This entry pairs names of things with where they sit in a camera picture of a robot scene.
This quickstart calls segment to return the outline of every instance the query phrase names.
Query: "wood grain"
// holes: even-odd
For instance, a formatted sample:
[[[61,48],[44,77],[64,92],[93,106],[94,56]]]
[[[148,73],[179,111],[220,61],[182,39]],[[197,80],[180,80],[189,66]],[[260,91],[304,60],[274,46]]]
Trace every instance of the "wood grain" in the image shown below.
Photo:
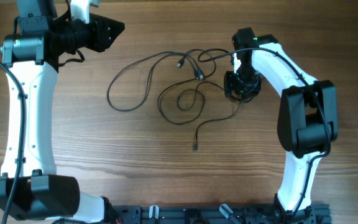
[[[65,6],[57,9],[61,14]],[[231,50],[236,30],[252,27],[257,35],[273,34],[304,71],[336,85],[339,137],[319,165],[312,199],[331,204],[335,223],[358,223],[358,1],[115,2],[91,10],[125,22],[126,30],[104,53],[85,49],[85,63],[60,69],[52,121],[58,174],[76,177],[81,190],[107,196],[115,205],[272,202],[285,153],[276,134],[279,96],[267,82],[233,119],[201,128],[197,153],[192,151],[197,125],[229,115],[235,105],[222,91],[204,86],[207,102],[199,120],[183,126],[166,122],[157,110],[158,94],[192,77],[188,65],[176,68],[179,58],[158,65],[149,98],[138,110],[120,113],[106,103],[108,83],[125,65],[164,50]],[[16,15],[16,5],[0,6],[0,44]],[[118,79],[111,92],[115,105],[128,108],[140,101],[152,63]],[[222,85],[224,72],[232,68],[228,58],[217,63],[211,81]],[[212,69],[211,64],[202,66]],[[170,118],[194,115],[168,108],[180,91],[194,86],[181,86],[166,96]],[[8,94],[0,70],[0,166]]]

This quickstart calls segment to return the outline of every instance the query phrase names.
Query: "wooden table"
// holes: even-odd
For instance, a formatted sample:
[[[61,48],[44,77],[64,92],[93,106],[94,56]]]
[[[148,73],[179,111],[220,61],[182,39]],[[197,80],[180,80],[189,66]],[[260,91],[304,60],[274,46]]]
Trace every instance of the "wooden table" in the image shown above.
[[[57,9],[66,10],[64,4]],[[335,84],[339,137],[318,167],[311,197],[331,204],[335,223],[358,223],[358,1],[115,2],[91,11],[125,22],[126,30],[109,50],[84,49],[85,63],[59,71],[52,119],[59,175],[74,176],[82,191],[107,196],[114,205],[272,203],[285,151],[276,132],[280,98],[266,81],[234,118],[200,129],[197,153],[192,150],[197,125],[229,115],[235,104],[221,90],[204,86],[207,101],[199,120],[183,126],[166,122],[157,110],[158,94],[193,76],[189,64],[176,68],[178,57],[158,65],[139,109],[120,113],[106,102],[108,83],[125,65],[164,50],[232,50],[232,35],[252,27],[256,35],[273,34],[304,71]],[[0,5],[0,44],[17,14],[16,5]],[[115,105],[128,108],[140,101],[152,64],[140,64],[117,81],[111,91]],[[222,85],[232,68],[228,58],[217,64],[210,81]],[[190,83],[166,96],[171,119],[194,116],[195,110],[183,114],[174,107],[177,94],[194,87]],[[9,90],[0,69],[0,166],[8,114]]]

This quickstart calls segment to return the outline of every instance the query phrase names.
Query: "wooden surface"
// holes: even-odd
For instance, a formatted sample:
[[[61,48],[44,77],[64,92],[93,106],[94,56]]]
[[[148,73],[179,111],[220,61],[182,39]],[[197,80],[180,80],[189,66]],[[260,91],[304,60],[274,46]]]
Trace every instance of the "wooden surface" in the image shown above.
[[[57,9],[61,14],[65,6]],[[166,122],[157,110],[158,94],[192,77],[188,64],[176,68],[178,58],[156,68],[149,98],[138,110],[120,113],[106,103],[108,83],[125,65],[164,50],[231,50],[236,30],[252,27],[257,35],[273,34],[304,71],[336,85],[339,137],[318,167],[311,197],[331,204],[335,223],[358,223],[358,1],[119,2],[91,10],[125,22],[126,30],[104,53],[83,50],[85,63],[60,69],[52,119],[58,174],[74,176],[82,191],[107,196],[114,205],[273,202],[285,151],[276,134],[280,98],[266,81],[260,95],[233,119],[201,128],[198,153],[192,151],[197,125],[227,116],[235,105],[222,91],[204,86],[207,102],[199,120],[183,126]],[[16,15],[15,5],[0,6],[0,44]],[[115,105],[140,101],[152,63],[117,81],[111,92]],[[207,71],[212,65],[202,67]],[[222,85],[231,69],[228,58],[218,60],[210,80]],[[170,118],[194,115],[169,108],[179,91],[194,86],[166,96]],[[0,70],[0,166],[8,114],[7,80]]]

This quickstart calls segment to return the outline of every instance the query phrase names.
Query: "tabletop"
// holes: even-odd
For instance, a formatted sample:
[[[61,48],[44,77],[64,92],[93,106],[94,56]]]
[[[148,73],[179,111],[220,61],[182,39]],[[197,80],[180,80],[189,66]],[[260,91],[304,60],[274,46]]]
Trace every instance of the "tabletop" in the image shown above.
[[[57,4],[59,14],[65,10],[65,4]],[[266,80],[260,94],[241,105],[235,117],[200,128],[197,153],[197,125],[229,116],[236,103],[219,88],[203,86],[206,103],[200,118],[179,126],[167,122],[158,112],[158,95],[193,77],[188,63],[176,68],[179,57],[156,66],[148,98],[137,110],[114,111],[106,101],[109,82],[126,65],[166,50],[233,50],[231,37],[251,27],[256,35],[273,34],[305,72],[335,84],[339,136],[318,166],[311,198],[330,204],[334,223],[358,223],[358,1],[105,2],[91,12],[122,21],[126,29],[107,51],[83,49],[84,63],[59,69],[52,108],[58,175],[75,177],[82,191],[106,196],[113,205],[272,203],[283,178],[285,151],[277,137],[280,97]],[[0,45],[17,15],[15,4],[0,5]],[[114,105],[130,108],[141,101],[156,60],[117,80],[110,92]],[[216,63],[209,80],[223,85],[232,67],[228,58]],[[200,67],[213,69],[212,63]],[[200,98],[188,113],[176,107],[178,94],[195,86],[187,83],[165,95],[167,117],[184,121],[197,114]],[[185,96],[183,104],[191,97]],[[8,115],[9,89],[0,69],[0,167]]]

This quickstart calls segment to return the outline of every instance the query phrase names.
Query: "robotic arm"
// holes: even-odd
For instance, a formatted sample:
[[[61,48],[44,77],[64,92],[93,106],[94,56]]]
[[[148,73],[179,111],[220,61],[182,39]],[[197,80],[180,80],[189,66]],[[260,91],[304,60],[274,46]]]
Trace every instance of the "robotic arm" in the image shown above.
[[[305,105],[316,106],[307,91],[316,93],[324,108],[329,124],[330,141],[337,137],[335,88],[330,81],[318,82],[307,75],[283,52],[272,35],[256,37],[252,29],[242,29],[232,41],[236,50],[263,48],[277,52],[296,68],[310,86],[305,86],[287,63],[275,54],[262,50],[237,52],[234,71],[226,72],[225,94],[232,92],[242,99],[256,96],[261,89],[262,73],[281,96],[278,119],[278,137],[286,150],[283,183],[273,205],[266,205],[257,213],[243,212],[244,208],[231,210],[222,205],[220,212],[211,208],[161,208],[151,206],[113,207],[104,197],[94,197],[80,192],[75,178],[56,175],[51,144],[52,99],[57,81],[58,57],[75,53],[80,47],[103,52],[124,30],[124,24],[89,13],[89,6],[99,1],[72,0],[71,13],[56,17],[53,2],[17,0],[20,12],[21,34],[7,35],[1,47],[3,63],[16,75],[25,92],[28,105],[25,119],[25,147],[17,190],[14,192],[10,216],[16,220],[43,220],[68,218],[86,223],[289,223],[294,220],[317,220],[318,214],[311,205],[310,190],[318,162],[310,161],[326,153],[325,132],[317,113],[305,114]],[[6,202],[15,178],[19,147],[20,103],[17,90],[9,80],[10,111],[9,136],[4,163],[1,167],[0,208]],[[222,221],[221,213],[228,218]]]

